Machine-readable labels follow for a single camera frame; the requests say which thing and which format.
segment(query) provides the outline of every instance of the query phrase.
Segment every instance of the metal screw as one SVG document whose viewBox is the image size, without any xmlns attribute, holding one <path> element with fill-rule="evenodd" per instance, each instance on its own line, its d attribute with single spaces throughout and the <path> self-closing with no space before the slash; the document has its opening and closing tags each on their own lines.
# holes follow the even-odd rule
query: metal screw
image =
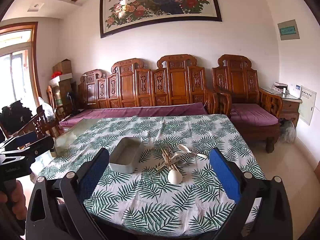
<svg viewBox="0 0 320 240">
<path fill-rule="evenodd" d="M 280 183 L 282 180 L 281 180 L 281 178 L 280 178 L 280 177 L 275 176 L 275 181 L 276 181 L 276 182 L 278 182 L 278 183 Z"/>
<path fill-rule="evenodd" d="M 42 182 L 44 181 L 44 176 L 40 176 L 38 179 L 37 179 L 38 182 Z"/>
<path fill-rule="evenodd" d="M 244 177 L 247 179 L 251 179 L 252 178 L 252 174 L 250 172 L 245 172 L 244 173 Z"/>
<path fill-rule="evenodd" d="M 72 179 L 75 176 L 75 173 L 73 171 L 70 171 L 67 173 L 67 178 Z"/>
</svg>

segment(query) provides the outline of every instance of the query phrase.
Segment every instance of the framed painting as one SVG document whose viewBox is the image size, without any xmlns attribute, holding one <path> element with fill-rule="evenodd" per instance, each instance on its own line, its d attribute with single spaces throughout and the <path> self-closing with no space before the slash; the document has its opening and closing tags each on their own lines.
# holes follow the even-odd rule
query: framed painting
<svg viewBox="0 0 320 240">
<path fill-rule="evenodd" d="M 101 38 L 143 25 L 222 21 L 218 0 L 100 0 Z"/>
</svg>

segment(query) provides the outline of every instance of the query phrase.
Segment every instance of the gray rectangular container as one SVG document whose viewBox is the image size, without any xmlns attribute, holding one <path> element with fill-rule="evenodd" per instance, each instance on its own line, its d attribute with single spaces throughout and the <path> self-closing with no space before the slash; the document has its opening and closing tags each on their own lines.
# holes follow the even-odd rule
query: gray rectangular container
<svg viewBox="0 0 320 240">
<path fill-rule="evenodd" d="M 131 174 L 134 172 L 144 150 L 142 138 L 124 137 L 110 154 L 111 170 Z"/>
</svg>

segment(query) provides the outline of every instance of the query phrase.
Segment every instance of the tablecloth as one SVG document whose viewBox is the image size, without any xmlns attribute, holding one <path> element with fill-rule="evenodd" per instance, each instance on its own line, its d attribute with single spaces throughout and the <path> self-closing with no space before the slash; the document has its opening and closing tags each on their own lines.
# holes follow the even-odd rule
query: tablecloth
<svg viewBox="0 0 320 240">
<path fill-rule="evenodd" d="M 172 185 L 168 171 L 155 175 L 162 162 L 161 148 L 175 152 L 179 143 L 208 155 L 218 147 L 241 171 L 264 179 L 251 150 L 227 116 L 193 115 L 170 117 L 125 117 L 101 119 L 79 136 L 60 157 L 39 175 L 62 178 L 91 160 L 101 147 L 111 153 L 123 137 L 141 137 L 145 150 L 133 174 L 113 172 L 108 166 L 90 199 L 87 210 L 116 225 L 141 233 L 189 236 L 218 229 L 234 204 L 224 192 L 208 159 L 188 158 L 180 169 L 183 181 Z M 247 222 L 259 206 L 257 199 Z"/>
</svg>

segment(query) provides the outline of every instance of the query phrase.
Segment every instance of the wooden side table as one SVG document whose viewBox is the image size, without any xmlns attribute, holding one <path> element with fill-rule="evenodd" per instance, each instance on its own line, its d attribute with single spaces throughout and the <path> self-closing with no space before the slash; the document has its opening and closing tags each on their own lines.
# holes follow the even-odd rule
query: wooden side table
<svg viewBox="0 0 320 240">
<path fill-rule="evenodd" d="M 270 88 L 262 88 L 262 89 L 271 94 L 275 94 L 277 96 L 282 97 L 283 107 L 279 115 L 279 121 L 282 121 L 284 119 L 291 120 L 293 122 L 294 127 L 296 128 L 298 118 L 299 118 L 298 108 L 299 108 L 299 104 L 302 103 L 302 100 L 290 94 L 287 95 L 287 94 L 277 93 L 276 91 Z"/>
</svg>

